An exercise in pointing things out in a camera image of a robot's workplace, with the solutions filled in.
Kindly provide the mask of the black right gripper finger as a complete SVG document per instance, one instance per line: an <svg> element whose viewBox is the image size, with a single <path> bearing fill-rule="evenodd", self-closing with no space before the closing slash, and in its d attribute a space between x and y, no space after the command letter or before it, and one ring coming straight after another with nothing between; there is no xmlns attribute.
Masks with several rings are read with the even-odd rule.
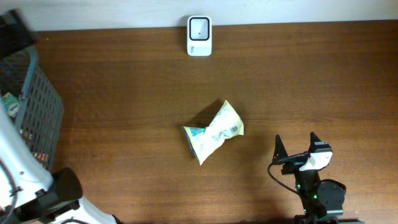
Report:
<svg viewBox="0 0 398 224"><path fill-rule="evenodd" d="M283 164L283 160L288 158L287 151L285 150L285 147L283 145L283 142L280 138L280 136L277 134L275 136L275 149L274 149L274 155L272 158L272 163L273 164Z"/></svg>
<svg viewBox="0 0 398 224"><path fill-rule="evenodd" d="M322 141L319 139L319 137L314 132L311 132L310 133L309 151L316 152L321 146L322 146Z"/></svg>

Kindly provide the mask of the cream yellow snack bag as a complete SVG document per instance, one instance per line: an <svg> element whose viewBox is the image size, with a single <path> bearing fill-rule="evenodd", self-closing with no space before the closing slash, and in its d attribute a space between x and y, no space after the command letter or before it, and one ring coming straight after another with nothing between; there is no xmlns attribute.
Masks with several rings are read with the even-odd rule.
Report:
<svg viewBox="0 0 398 224"><path fill-rule="evenodd" d="M182 126L182 129L199 165L202 165L227 139L245 135L240 115L227 100L207 127Z"/></svg>

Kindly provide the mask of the teal small drink carton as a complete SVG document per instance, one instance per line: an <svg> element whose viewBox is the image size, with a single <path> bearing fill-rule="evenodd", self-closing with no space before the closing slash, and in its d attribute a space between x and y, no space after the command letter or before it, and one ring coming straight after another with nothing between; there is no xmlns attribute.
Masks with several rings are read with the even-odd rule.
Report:
<svg viewBox="0 0 398 224"><path fill-rule="evenodd" d="M4 105L6 113L10 117L15 118L19 112L19 107L20 107L19 99L13 94L8 92L1 97L1 101Z"/></svg>

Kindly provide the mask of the green orange juice carton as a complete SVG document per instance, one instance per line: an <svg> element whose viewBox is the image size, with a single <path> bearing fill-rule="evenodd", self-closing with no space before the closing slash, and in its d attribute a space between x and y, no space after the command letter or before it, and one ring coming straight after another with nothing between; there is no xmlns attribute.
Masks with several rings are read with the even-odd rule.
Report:
<svg viewBox="0 0 398 224"><path fill-rule="evenodd" d="M48 165L49 155L43 148L40 135L29 130L28 128L20 129L19 132L33 157L37 159L42 166L44 164Z"/></svg>

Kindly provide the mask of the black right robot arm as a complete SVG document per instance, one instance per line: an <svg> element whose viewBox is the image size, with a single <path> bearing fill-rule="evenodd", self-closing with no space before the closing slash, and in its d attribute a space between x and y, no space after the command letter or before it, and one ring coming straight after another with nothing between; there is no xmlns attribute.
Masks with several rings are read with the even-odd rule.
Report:
<svg viewBox="0 0 398 224"><path fill-rule="evenodd" d="M321 179L319 172L326 168L333 155L328 142L321 141L310 133L307 151L288 155L279 135L275 136L275 149L267 173L277 184L298 195L303 206L303 214L296 215L293 223L361 223L360 220L340 220L343 214L346 186L333 179ZM271 173L271 167L281 166L282 175L294 175L295 187L283 184Z"/></svg>

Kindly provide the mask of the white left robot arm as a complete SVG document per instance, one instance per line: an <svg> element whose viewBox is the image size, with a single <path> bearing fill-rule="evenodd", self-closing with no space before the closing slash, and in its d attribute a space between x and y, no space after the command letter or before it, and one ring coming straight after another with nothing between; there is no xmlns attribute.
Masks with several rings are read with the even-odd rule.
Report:
<svg viewBox="0 0 398 224"><path fill-rule="evenodd" d="M65 107L36 41L18 10L1 14L1 222L117 223L83 195L74 171L53 171Z"/></svg>

